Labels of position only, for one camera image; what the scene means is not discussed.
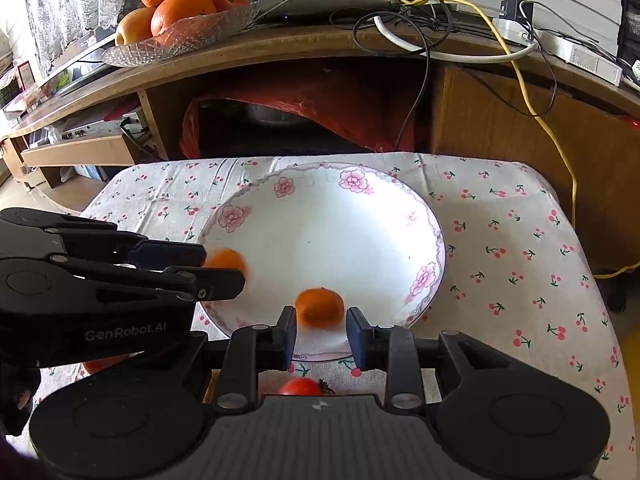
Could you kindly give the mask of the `glass fruit bowl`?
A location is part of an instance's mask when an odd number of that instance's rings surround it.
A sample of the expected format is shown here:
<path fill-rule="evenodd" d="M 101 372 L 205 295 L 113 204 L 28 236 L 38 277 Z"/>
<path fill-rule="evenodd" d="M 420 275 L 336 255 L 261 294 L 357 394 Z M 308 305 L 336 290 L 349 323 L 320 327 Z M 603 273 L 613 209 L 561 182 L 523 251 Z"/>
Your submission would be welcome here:
<path fill-rule="evenodd" d="M 101 61 L 115 67 L 139 67 L 178 58 L 239 35 L 253 26 L 259 11 L 260 3 L 252 2 L 228 11 L 184 18 L 158 36 L 106 49 Z"/>

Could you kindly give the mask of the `wooden tv cabinet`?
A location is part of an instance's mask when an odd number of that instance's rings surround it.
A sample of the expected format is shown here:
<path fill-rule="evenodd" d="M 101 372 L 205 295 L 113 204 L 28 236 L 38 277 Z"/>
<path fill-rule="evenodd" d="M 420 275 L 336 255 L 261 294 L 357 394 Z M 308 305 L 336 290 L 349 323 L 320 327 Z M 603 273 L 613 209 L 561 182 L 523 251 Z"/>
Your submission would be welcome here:
<path fill-rule="evenodd" d="M 639 100 L 547 55 L 461 68 L 394 55 L 376 32 L 259 29 L 217 47 L 115 70 L 55 96 L 4 135 L 11 164 L 53 166 L 63 154 L 32 154 L 26 136 L 124 96 L 142 107 L 158 154 L 218 155 L 243 140 L 226 114 L 184 136 L 204 98 L 282 107 L 375 152 L 421 151 L 526 162 L 575 218 L 588 259 L 618 269 L 639 258 Z"/>

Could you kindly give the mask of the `black power adapter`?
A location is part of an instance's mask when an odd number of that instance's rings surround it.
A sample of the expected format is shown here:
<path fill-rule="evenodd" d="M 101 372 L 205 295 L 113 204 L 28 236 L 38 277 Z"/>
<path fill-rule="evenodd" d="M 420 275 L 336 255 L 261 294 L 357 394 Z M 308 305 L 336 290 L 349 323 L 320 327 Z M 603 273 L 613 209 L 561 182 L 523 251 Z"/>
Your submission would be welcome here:
<path fill-rule="evenodd" d="M 521 24 L 532 24 L 533 7 L 534 4 L 528 0 L 501 0 L 499 18 Z"/>

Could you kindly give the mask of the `dark red tomato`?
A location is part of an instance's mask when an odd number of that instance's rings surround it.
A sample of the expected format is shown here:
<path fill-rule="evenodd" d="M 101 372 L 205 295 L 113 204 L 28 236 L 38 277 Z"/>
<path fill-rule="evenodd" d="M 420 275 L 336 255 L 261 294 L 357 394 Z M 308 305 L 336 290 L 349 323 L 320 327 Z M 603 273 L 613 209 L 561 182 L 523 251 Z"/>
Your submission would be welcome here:
<path fill-rule="evenodd" d="M 111 367 L 115 364 L 125 361 L 128 358 L 128 354 L 125 354 L 124 356 L 113 356 L 112 358 L 83 362 L 82 366 L 84 367 L 87 374 L 93 375 L 99 373 L 101 370 L 105 370 L 107 367 Z"/>

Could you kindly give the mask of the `red plastic bag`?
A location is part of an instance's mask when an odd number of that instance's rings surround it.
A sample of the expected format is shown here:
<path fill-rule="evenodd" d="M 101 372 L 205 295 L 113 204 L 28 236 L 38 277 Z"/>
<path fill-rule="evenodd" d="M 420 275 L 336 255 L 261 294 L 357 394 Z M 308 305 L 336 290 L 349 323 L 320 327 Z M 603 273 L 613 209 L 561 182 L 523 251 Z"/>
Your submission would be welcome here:
<path fill-rule="evenodd" d="M 179 143 L 184 156 L 203 157 L 207 140 L 244 136 L 246 130 L 231 116 L 233 103 L 309 120 L 374 152 L 413 151 L 422 138 L 414 125 L 408 92 L 330 73 L 323 79 L 237 81 L 209 89 L 194 98 L 184 113 Z"/>

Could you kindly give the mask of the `front orange in bowl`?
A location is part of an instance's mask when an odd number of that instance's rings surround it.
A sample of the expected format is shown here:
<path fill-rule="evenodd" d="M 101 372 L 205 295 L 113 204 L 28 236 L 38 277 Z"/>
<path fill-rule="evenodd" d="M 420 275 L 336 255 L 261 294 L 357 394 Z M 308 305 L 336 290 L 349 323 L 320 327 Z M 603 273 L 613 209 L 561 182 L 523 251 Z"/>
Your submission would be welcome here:
<path fill-rule="evenodd" d="M 151 32 L 153 36 L 160 36 L 171 25 L 184 18 L 216 12 L 212 0 L 164 0 L 154 11 Z"/>

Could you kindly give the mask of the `white power strip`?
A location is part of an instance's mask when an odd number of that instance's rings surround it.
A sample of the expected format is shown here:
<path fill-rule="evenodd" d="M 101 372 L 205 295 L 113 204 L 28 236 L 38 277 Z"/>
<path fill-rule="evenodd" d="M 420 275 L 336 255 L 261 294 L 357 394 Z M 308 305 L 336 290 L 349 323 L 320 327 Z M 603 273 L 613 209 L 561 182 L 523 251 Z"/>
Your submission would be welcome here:
<path fill-rule="evenodd" d="M 566 64 L 596 76 L 615 87 L 622 82 L 623 70 L 615 62 L 609 61 L 595 47 L 578 44 L 576 40 L 562 37 L 557 32 L 529 32 L 520 22 L 493 18 L 497 32 L 506 40 L 522 47 L 542 48 L 546 55 L 559 58 Z"/>

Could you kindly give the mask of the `small mandarin orange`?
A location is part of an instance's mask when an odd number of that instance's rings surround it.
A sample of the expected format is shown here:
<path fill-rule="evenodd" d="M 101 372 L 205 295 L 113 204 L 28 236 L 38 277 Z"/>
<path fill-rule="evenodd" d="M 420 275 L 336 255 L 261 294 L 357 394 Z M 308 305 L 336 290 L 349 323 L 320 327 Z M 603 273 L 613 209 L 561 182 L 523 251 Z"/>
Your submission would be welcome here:
<path fill-rule="evenodd" d="M 237 270 L 243 274 L 244 278 L 248 277 L 248 266 L 245 258 L 231 248 L 215 248 L 207 255 L 204 266 L 209 269 Z"/>

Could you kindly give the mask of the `yellow apple in bowl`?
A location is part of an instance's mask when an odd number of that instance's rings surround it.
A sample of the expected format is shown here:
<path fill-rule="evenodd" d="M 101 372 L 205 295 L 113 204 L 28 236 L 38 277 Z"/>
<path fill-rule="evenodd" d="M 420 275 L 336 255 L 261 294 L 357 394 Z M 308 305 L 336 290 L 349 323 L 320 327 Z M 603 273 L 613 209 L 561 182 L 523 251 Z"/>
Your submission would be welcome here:
<path fill-rule="evenodd" d="M 116 46 L 136 44 L 137 42 L 151 38 L 151 22 L 154 12 L 154 8 L 144 6 L 124 16 L 116 28 Z"/>

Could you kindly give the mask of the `cherry print tablecloth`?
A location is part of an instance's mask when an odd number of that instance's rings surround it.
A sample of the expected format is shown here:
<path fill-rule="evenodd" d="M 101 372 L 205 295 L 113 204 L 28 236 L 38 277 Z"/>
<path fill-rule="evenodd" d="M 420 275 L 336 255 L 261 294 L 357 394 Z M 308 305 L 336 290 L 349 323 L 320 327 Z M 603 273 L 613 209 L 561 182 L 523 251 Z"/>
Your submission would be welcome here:
<path fill-rule="evenodd" d="M 598 477 L 634 478 L 639 405 L 629 359 L 551 185 L 520 162 L 411 153 L 356 154 L 348 162 L 413 188 L 442 226 L 446 274 L 413 333 L 461 330 L 589 392 L 611 422 Z M 111 180 L 85 216 L 193 242 L 234 192 L 292 165 L 289 157 L 250 157 L 134 166 Z"/>

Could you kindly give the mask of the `white floral ceramic plate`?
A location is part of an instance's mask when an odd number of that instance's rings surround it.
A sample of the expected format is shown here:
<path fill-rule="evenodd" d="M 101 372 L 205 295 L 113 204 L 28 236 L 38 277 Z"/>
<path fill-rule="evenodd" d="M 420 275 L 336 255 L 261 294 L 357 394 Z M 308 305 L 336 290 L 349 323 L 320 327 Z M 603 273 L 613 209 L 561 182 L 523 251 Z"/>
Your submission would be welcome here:
<path fill-rule="evenodd" d="M 247 277 L 232 300 L 202 304 L 225 334 L 272 324 L 307 289 L 326 288 L 372 325 L 409 327 L 445 274 L 442 229 L 426 201 L 389 174 L 316 162 L 267 174 L 224 200 L 198 240 L 232 249 Z"/>

